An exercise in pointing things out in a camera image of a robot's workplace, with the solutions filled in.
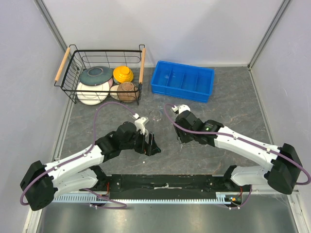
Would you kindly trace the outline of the blue plastic divided bin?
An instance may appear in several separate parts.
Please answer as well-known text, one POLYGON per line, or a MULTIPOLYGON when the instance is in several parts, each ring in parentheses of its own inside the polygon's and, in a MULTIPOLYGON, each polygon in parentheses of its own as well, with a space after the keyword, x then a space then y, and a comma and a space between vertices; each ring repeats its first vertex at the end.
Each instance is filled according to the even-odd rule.
POLYGON ((154 94, 206 103, 213 82, 213 69, 158 61, 151 87, 154 94))

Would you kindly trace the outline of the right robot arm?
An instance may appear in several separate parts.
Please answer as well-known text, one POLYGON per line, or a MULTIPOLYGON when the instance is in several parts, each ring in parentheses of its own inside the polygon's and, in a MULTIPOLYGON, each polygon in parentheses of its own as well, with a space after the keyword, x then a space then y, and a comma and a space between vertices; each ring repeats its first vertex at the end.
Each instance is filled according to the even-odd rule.
POLYGON ((256 166, 230 166, 223 187, 234 191, 239 186, 269 185, 275 191, 290 195, 301 172, 301 161, 290 144, 279 147, 243 136, 214 121, 203 122, 186 105, 174 106, 174 128, 182 143, 196 141, 201 145, 229 150, 256 163, 256 166))

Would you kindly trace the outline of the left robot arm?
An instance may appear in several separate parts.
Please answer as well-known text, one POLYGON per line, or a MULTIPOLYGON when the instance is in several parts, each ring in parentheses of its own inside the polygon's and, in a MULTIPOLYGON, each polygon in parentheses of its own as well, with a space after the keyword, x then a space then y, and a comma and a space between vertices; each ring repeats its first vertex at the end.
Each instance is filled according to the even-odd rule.
POLYGON ((33 162, 20 183, 20 203, 38 211, 67 192, 85 188, 105 189, 107 180, 99 165, 119 156, 123 150, 134 150, 147 156, 161 152, 153 133, 124 122, 115 131, 63 160, 47 164, 33 162))

